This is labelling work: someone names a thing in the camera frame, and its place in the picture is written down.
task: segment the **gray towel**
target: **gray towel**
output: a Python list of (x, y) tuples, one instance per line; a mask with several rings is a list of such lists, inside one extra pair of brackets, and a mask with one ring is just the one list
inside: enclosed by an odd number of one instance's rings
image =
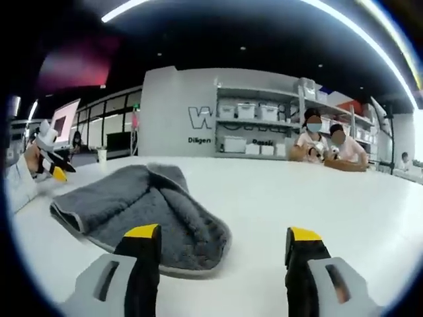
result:
[(190, 196), (177, 166), (123, 167), (55, 197), (50, 210), (109, 252), (130, 229), (160, 224), (161, 272), (174, 276), (213, 273), (231, 242), (227, 225)]

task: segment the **person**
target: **person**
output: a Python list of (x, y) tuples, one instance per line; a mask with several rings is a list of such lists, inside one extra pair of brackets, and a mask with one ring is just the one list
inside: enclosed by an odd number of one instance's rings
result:
[(319, 133), (321, 125), (319, 110), (308, 108), (304, 113), (305, 131), (300, 134), (289, 152), (289, 160), (319, 163), (328, 158), (328, 142)]
[(408, 172), (410, 170), (410, 167), (411, 167), (411, 160), (408, 159), (408, 153), (403, 152), (401, 154), (401, 161), (398, 164), (398, 169), (404, 172)]
[(339, 123), (330, 127), (330, 138), (339, 146), (338, 158), (331, 156), (325, 160), (325, 166), (345, 172), (365, 172), (369, 161), (365, 150), (349, 135)]
[(339, 123), (330, 127), (330, 138), (339, 147), (339, 157), (341, 160), (358, 163), (367, 166), (369, 160), (363, 147), (351, 136), (346, 135), (344, 128)]
[(37, 196), (37, 185), (32, 175), (37, 173), (39, 162), (40, 149), (33, 143), (14, 165), (6, 169), (5, 185), (12, 213), (18, 212)]
[(81, 145), (82, 145), (81, 132), (75, 131), (75, 134), (73, 134), (73, 140), (72, 140), (72, 154), (81, 152)]

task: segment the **face mask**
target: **face mask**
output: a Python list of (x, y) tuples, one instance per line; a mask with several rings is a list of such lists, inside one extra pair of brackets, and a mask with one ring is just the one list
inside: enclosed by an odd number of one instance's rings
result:
[(310, 132), (319, 132), (321, 128), (322, 128), (321, 123), (307, 123), (307, 129)]

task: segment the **black ceiling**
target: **black ceiling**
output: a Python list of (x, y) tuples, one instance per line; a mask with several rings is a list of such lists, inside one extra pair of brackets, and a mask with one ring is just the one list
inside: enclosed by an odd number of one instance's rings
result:
[[(142, 85), (147, 70), (168, 65), (177, 69), (236, 67), (309, 77), (360, 102), (368, 102), (370, 96), (402, 96), (393, 102), (395, 112), (411, 110), (402, 86), (368, 44), (328, 14), (300, 0), (154, 0), (101, 23), (102, 15), (124, 2), (84, 0), (82, 5), (62, 8), (56, 19), (50, 18), (54, 27), (41, 30), (42, 41), (34, 42), (37, 50), (26, 59), (28, 65), (33, 64), (31, 71), (24, 74), (22, 70), (20, 81), (13, 86), (28, 100), (39, 97), (31, 95), (30, 86), (48, 50), (88, 32), (112, 32), (125, 40), (113, 61), (106, 89), (79, 88), (41, 98), (42, 109), (36, 116), (51, 116), (54, 108), (72, 98), (83, 97), (86, 103)], [(351, 0), (325, 2), (366, 30), (392, 58), (411, 89), (417, 90), (404, 57), (382, 27)], [(412, 30), (408, 34), (419, 48), (419, 25), (414, 23), (416, 27), (411, 28), (406, 20), (401, 23), (401, 18), (400, 25)]]

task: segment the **white shirt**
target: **white shirt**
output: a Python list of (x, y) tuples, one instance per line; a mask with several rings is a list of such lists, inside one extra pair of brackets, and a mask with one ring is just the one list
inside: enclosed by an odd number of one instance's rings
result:
[[(304, 144), (307, 144), (310, 147), (314, 147), (314, 146), (320, 144), (320, 145), (323, 146), (324, 151), (329, 150), (328, 141), (322, 135), (321, 135), (321, 138), (320, 138), (319, 141), (314, 141), (314, 140), (312, 140), (312, 138), (310, 137), (310, 135), (307, 132), (303, 132), (298, 137), (298, 140), (297, 140), (297, 142), (295, 142), (295, 145), (302, 147)], [(307, 157), (305, 158), (305, 161), (312, 162), (312, 163), (320, 163), (319, 158), (316, 157), (316, 158), (312, 159), (309, 155), (307, 155)]]
[(5, 176), (9, 211), (15, 214), (37, 196), (36, 182), (32, 179), (23, 155), (16, 164), (6, 170)]
[(404, 172), (408, 172), (411, 167), (411, 160), (408, 160), (407, 162), (404, 162), (402, 159), (400, 160), (398, 164), (398, 169), (403, 170)]
[(339, 147), (340, 159), (357, 163), (358, 157), (362, 153), (365, 153), (363, 147), (352, 137), (346, 135), (344, 144)]

